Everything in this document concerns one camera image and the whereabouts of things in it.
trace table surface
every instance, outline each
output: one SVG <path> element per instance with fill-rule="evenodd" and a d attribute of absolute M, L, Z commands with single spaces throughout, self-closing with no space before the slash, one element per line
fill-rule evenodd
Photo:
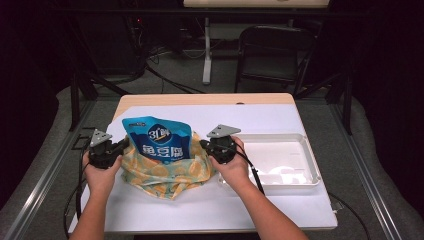
<path fill-rule="evenodd" d="M 198 133 L 201 137 L 221 121 L 240 127 L 247 134 L 263 133 L 272 128 L 272 131 L 279 133 L 306 136 L 292 96 L 284 93 L 128 95 L 121 98 L 107 132 L 113 135 L 113 141 L 119 141 L 126 134 L 122 119 L 146 114 L 186 122 L 193 130 L 200 130 Z M 205 185 L 186 190 L 171 201 L 148 196 L 124 183 L 121 173 L 122 170 L 117 173 L 109 197 L 106 232 L 164 234 L 255 231 L 240 198 L 219 183 L 218 174 Z M 89 189 L 85 188 L 81 198 L 82 207 L 85 207 L 89 194 Z M 324 181 L 307 188 L 266 190 L 266 194 L 302 229 L 337 227 Z M 69 232 L 73 231 L 76 223 L 75 216 Z"/>
<path fill-rule="evenodd" d="M 329 0 L 184 0 L 185 7 L 326 8 Z"/>

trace yellow patterned cloth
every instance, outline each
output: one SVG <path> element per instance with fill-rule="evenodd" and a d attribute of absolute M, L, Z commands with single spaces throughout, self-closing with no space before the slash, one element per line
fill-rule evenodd
<path fill-rule="evenodd" d="M 170 164 L 142 156 L 130 141 L 124 150 L 122 179 L 151 196 L 173 200 L 182 191 L 203 185 L 215 173 L 200 140 L 193 132 L 191 159 Z"/>

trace metal bracket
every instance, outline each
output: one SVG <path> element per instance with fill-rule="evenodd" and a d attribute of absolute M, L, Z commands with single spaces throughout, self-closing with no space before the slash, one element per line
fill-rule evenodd
<path fill-rule="evenodd" d="M 226 136 L 232 135 L 234 133 L 239 133 L 239 132 L 241 132 L 241 129 L 219 124 L 210 133 L 208 133 L 207 137 L 221 138 L 221 137 L 226 137 Z"/>
<path fill-rule="evenodd" d="M 90 147 L 95 147 L 99 145 L 100 143 L 106 142 L 107 140 L 111 138 L 112 138 L 112 135 L 96 129 L 94 130 L 93 136 L 91 137 Z"/>

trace person's right hand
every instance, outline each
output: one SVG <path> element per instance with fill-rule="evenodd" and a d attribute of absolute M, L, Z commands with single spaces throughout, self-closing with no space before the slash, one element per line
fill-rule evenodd
<path fill-rule="evenodd" d="M 84 154 L 83 164 L 87 167 L 84 173 L 87 178 L 88 187 L 90 188 L 90 196 L 95 195 L 107 199 L 112 191 L 115 183 L 116 172 L 121 167 L 122 156 L 116 158 L 115 163 L 109 169 L 99 169 L 89 163 L 88 151 Z"/>
<path fill-rule="evenodd" d="M 237 151 L 243 153 L 244 143 L 238 137 L 232 139 L 241 147 L 237 146 Z M 236 154 L 227 164 L 219 164 L 213 156 L 209 156 L 212 166 L 218 170 L 228 185 L 238 191 L 246 185 L 253 184 L 249 179 L 248 164 L 243 157 Z"/>

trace white tray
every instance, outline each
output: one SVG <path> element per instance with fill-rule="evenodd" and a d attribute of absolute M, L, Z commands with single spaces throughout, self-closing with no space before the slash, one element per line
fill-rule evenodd
<path fill-rule="evenodd" d="M 264 189 L 310 188 L 321 176 L 309 141 L 301 134 L 237 134 Z M 250 179 L 256 184 L 250 171 Z M 219 181 L 230 188 L 220 175 Z"/>

